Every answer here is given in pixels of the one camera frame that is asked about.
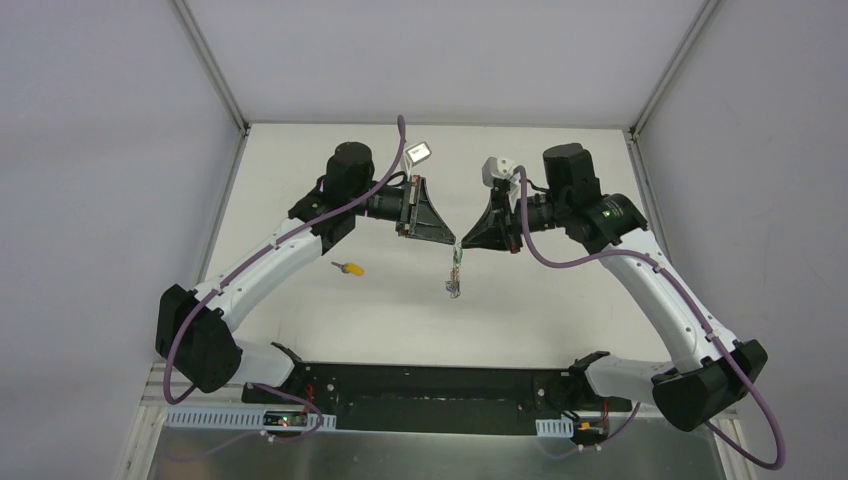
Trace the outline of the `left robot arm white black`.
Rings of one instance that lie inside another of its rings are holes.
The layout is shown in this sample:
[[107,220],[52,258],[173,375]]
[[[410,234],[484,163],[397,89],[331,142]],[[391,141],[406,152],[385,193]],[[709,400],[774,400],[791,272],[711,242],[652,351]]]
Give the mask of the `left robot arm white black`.
[[386,220],[406,239],[452,245],[455,235],[413,173],[432,150],[403,146],[389,172],[375,180],[371,149],[344,142],[326,172],[272,233],[235,265],[192,288],[173,285],[161,296],[155,349],[166,373],[179,372],[192,390],[212,393],[228,383],[261,383],[281,404],[297,402],[305,378],[281,346],[238,340],[247,315],[284,280],[321,258],[353,231],[358,217]]

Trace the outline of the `silver keyring with clips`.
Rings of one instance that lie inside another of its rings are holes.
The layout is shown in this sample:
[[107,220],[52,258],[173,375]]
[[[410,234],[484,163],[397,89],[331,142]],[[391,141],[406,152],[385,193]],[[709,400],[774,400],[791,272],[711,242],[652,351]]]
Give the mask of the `silver keyring with clips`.
[[445,282],[445,290],[450,295],[451,299],[456,299],[461,295],[460,269],[461,264],[454,264],[451,255],[451,269],[449,278]]

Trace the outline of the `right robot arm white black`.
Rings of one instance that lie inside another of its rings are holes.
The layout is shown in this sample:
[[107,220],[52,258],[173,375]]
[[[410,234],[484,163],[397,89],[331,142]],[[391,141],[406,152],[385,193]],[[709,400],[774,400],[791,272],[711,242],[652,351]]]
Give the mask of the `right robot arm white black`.
[[482,181],[489,201],[461,247],[517,253],[527,233],[564,229],[624,286],[670,356],[647,362],[592,353],[569,369],[572,404],[590,410],[606,397],[643,402],[689,432],[741,400],[768,360],[762,345],[739,340],[707,311],[633,202],[603,193],[591,153],[581,144],[548,148],[543,166],[547,185],[531,195],[521,190],[517,162],[488,158]]

